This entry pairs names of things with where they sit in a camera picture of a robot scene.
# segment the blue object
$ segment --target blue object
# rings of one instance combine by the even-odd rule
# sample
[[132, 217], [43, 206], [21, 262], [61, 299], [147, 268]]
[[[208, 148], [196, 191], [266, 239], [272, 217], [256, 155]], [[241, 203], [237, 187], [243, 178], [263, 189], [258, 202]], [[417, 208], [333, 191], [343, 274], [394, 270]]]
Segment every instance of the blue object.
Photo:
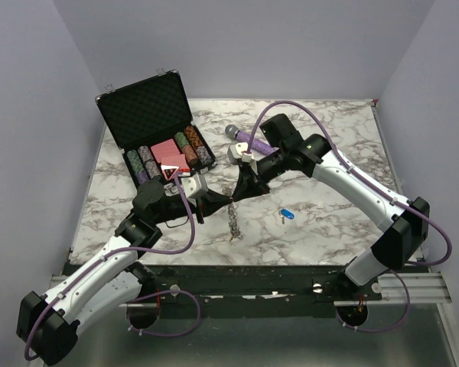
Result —
[[288, 211], [287, 209], [283, 209], [281, 210], [281, 214], [283, 216], [285, 216], [286, 218], [288, 219], [294, 219], [294, 214], [292, 214], [290, 211]]

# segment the cable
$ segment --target cable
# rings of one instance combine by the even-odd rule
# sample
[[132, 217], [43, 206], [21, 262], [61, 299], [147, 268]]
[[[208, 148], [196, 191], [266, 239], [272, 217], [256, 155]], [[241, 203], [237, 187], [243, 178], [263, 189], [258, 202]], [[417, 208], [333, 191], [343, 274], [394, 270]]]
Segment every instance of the cable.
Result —
[[255, 133], [257, 131], [257, 128], [260, 125], [260, 122], [262, 122], [262, 119], [264, 118], [265, 114], [267, 113], [267, 111], [270, 110], [274, 106], [282, 105], [282, 104], [293, 105], [293, 106], [296, 106], [299, 109], [302, 109], [303, 111], [305, 111], [314, 120], [314, 122], [316, 122], [316, 124], [320, 128], [321, 132], [323, 132], [324, 137], [328, 140], [328, 143], [330, 143], [331, 150], [333, 151], [333, 153], [335, 154], [337, 159], [357, 179], [359, 179], [362, 183], [364, 183], [366, 186], [368, 186], [370, 189], [372, 189], [373, 191], [375, 191], [376, 193], [378, 193], [379, 195], [381, 195], [382, 197], [384, 197], [388, 201], [394, 202], [394, 204], [399, 206], [400, 208], [402, 208], [402, 209], [404, 209], [404, 210], [416, 215], [420, 219], [426, 221], [430, 226], [434, 227], [437, 230], [437, 232], [439, 232], [441, 234], [442, 237], [444, 237], [445, 243], [447, 244], [447, 251], [446, 251], [446, 253], [445, 253], [443, 258], [441, 258], [440, 260], [431, 261], [431, 262], [407, 261], [406, 262], [407, 264], [422, 265], [422, 266], [433, 266], [433, 265], [443, 264], [444, 262], [446, 262], [451, 257], [451, 254], [452, 254], [452, 242], [451, 242], [451, 239], [449, 238], [448, 234], [436, 222], [434, 222], [432, 219], [430, 219], [427, 216], [423, 215], [418, 210], [415, 210], [415, 209], [411, 208], [410, 206], [407, 206], [407, 205], [405, 205], [403, 203], [400, 203], [399, 201], [395, 201], [392, 196], [388, 195], [387, 193], [385, 193], [384, 191], [382, 191], [381, 189], [376, 187], [373, 183], [368, 181], [364, 176], [362, 176], [361, 174], [357, 173], [353, 168], [351, 168], [349, 166], [349, 164], [342, 158], [342, 156], [338, 152], [337, 146], [331, 140], [331, 137], [329, 136], [327, 130], [324, 128], [324, 126], [320, 122], [320, 120], [318, 120], [318, 118], [314, 115], [313, 112], [311, 112], [309, 109], [307, 109], [306, 107], [304, 107], [300, 103], [297, 103], [297, 102], [294, 102], [294, 101], [284, 100], [284, 101], [273, 102], [270, 105], [268, 105], [267, 107], [265, 107], [263, 109], [262, 113], [260, 114], [260, 116], [257, 118], [257, 121], [256, 121], [255, 125], [253, 126], [252, 135], [250, 136], [250, 139], [249, 139], [249, 142], [248, 142], [248, 151], [247, 151], [248, 153], [251, 152], [251, 147], [252, 147], [253, 139], [255, 137]]
[[100, 263], [104, 262], [106, 259], [110, 258], [111, 256], [115, 254], [119, 254], [120, 252], [125, 252], [125, 251], [140, 251], [140, 252], [150, 252], [150, 253], [155, 253], [155, 254], [163, 254], [163, 255], [177, 255], [181, 254], [182, 252], [186, 252], [194, 243], [195, 235], [196, 235], [196, 225], [194, 222], [194, 218], [192, 216], [192, 211], [190, 210], [189, 202], [187, 201], [187, 198], [185, 196], [184, 190], [182, 190], [181, 182], [179, 180], [179, 175], [181, 174], [180, 171], [176, 172], [174, 175], [174, 181], [175, 185], [177, 185], [178, 191], [181, 194], [181, 199], [182, 203], [184, 203], [185, 209], [187, 211], [187, 215], [189, 217], [189, 222], [190, 222], [190, 239], [187, 245], [179, 250], [174, 250], [174, 251], [165, 251], [165, 250], [156, 250], [153, 248], [143, 248], [143, 247], [123, 247], [123, 248], [118, 248], [116, 250], [112, 250], [111, 252], [108, 252], [107, 254], [104, 255], [104, 260], [98, 259], [95, 262], [93, 262], [87, 269], [82, 271], [78, 277], [76, 277], [70, 284], [68, 284], [61, 294], [58, 294], [47, 306], [44, 308], [43, 312], [40, 313], [39, 317], [36, 319], [34, 325], [31, 328], [31, 331], [29, 333], [28, 339], [25, 343], [25, 351], [24, 351], [24, 357], [27, 361], [33, 361], [38, 357], [36, 356], [31, 356], [29, 352], [31, 351], [31, 345], [32, 345], [32, 340], [34, 339], [34, 335], [37, 332], [37, 329], [39, 328], [39, 325], [41, 324], [42, 320], [46, 316], [46, 314], [53, 308], [53, 306], [58, 303], [60, 300], [60, 297], [63, 298], [65, 294], [67, 294], [71, 289], [78, 284], [79, 281], [81, 281], [87, 274], [89, 274], [94, 268], [97, 267]]
[[182, 291], [182, 290], [168, 290], [168, 291], [161, 291], [161, 292], [156, 292], [156, 293], [153, 293], [153, 294], [149, 294], [148, 296], [144, 296], [144, 297], [139, 297], [139, 298], [135, 298], [134, 300], [131, 300], [128, 302], [128, 304], [133, 304], [134, 302], [139, 302], [141, 300], [147, 300], [149, 298], [153, 298], [153, 297], [157, 297], [157, 296], [161, 296], [163, 294], [173, 294], [173, 293], [180, 293], [180, 294], [185, 294], [186, 296], [188, 296], [191, 300], [194, 301], [194, 303], [196, 304], [196, 308], [197, 308], [197, 315], [196, 315], [196, 320], [194, 321], [194, 323], [192, 324], [192, 326], [185, 330], [185, 331], [182, 331], [180, 333], [169, 333], [169, 334], [165, 334], [165, 333], [156, 333], [155, 331], [146, 331], [146, 330], [143, 330], [143, 329], [136, 329], [133, 325], [132, 325], [132, 322], [131, 322], [131, 318], [128, 314], [127, 318], [128, 318], [128, 322], [129, 322], [129, 330], [135, 330], [135, 331], [138, 331], [139, 333], [143, 333], [145, 335], [151, 335], [151, 336], [162, 336], [162, 337], [166, 337], [166, 338], [175, 338], [177, 336], [183, 336], [183, 335], [186, 335], [190, 332], [192, 332], [198, 325], [199, 325], [199, 322], [200, 322], [200, 305], [199, 305], [199, 302], [197, 302], [197, 298], [187, 292], [187, 291]]
[[351, 330], [354, 330], [354, 331], [358, 331], [360, 333], [384, 333], [385, 331], [393, 330], [394, 328], [396, 328], [399, 325], [401, 325], [403, 323], [403, 321], [406, 320], [406, 317], [408, 316], [408, 314], [410, 312], [411, 305], [412, 305], [411, 304], [411, 300], [410, 300], [410, 292], [408, 292], [408, 287], [406, 287], [405, 281], [403, 281], [401, 279], [401, 277], [398, 275], [398, 273], [396, 273], [394, 270], [389, 270], [389, 272], [393, 273], [398, 278], [398, 280], [401, 282], [402, 286], [405, 288], [406, 308], [405, 308], [405, 312], [403, 313], [403, 316], [401, 316], [401, 318], [391, 326], [383, 327], [381, 329], [367, 329], [365, 327], [364, 328], [359, 328], [357, 326], [349, 325], [348, 323], [346, 323], [345, 321], [342, 320], [342, 318], [340, 317], [340, 315], [338, 313], [338, 310], [337, 310], [336, 311], [337, 319], [342, 324], [343, 327], [346, 327], [347, 329], [351, 329]]

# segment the microphone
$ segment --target microphone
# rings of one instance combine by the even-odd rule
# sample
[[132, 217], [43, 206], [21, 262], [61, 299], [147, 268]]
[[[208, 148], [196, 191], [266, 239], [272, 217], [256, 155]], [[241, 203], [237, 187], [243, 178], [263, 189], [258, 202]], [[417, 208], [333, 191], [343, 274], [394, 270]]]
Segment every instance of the microphone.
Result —
[[[224, 129], [224, 132], [228, 138], [236, 139], [237, 141], [241, 141], [242, 143], [248, 143], [250, 141], [250, 134], [247, 132], [242, 132], [235, 125], [228, 125]], [[277, 150], [276, 148], [273, 148], [270, 145], [256, 138], [253, 139], [252, 149], [259, 151], [264, 155], [270, 155]]]

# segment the wall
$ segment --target wall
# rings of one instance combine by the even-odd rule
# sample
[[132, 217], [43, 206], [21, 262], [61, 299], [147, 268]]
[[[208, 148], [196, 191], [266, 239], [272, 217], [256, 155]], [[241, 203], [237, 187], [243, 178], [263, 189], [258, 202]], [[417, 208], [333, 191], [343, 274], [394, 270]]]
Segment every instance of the wall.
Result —
[[99, 93], [50, 0], [0, 2], [0, 366], [19, 303], [64, 263], [99, 145]]
[[181, 72], [189, 97], [379, 98], [433, 0], [54, 0], [97, 86]]
[[[459, 324], [459, 0], [437, 0], [379, 101], [379, 119], [410, 197], [431, 204], [431, 217], [454, 244], [440, 269]], [[430, 231], [431, 259], [445, 252]]]

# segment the marble tabletop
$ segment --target marble tabletop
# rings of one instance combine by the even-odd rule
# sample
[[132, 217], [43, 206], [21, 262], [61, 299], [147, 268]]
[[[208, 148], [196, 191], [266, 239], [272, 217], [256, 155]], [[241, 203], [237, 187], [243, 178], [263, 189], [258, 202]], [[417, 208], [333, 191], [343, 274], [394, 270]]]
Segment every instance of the marble tabletop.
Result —
[[[204, 174], [209, 188], [233, 189], [238, 168], [226, 156], [232, 141], [224, 128], [234, 124], [250, 131], [268, 100], [190, 100], [194, 124], [216, 155], [218, 165]], [[324, 123], [338, 148], [381, 184], [397, 190], [370, 101], [300, 101]], [[276, 106], [267, 117], [285, 113], [303, 138], [320, 133], [318, 127], [294, 106]], [[260, 131], [258, 138], [263, 139]], [[262, 155], [256, 152], [256, 158]], [[373, 223], [340, 194], [300, 172], [287, 172], [273, 180], [271, 193], [234, 204], [241, 231], [230, 241], [227, 208], [197, 224], [192, 248], [180, 255], [147, 254], [147, 265], [344, 265], [369, 248], [381, 235]], [[83, 216], [70, 253], [74, 265], [85, 263], [105, 243], [131, 209], [135, 186], [108, 129], [86, 199]], [[278, 210], [294, 213], [282, 224]], [[180, 224], [183, 221], [169, 223]], [[189, 224], [169, 229], [157, 248], [176, 249], [187, 244]]]

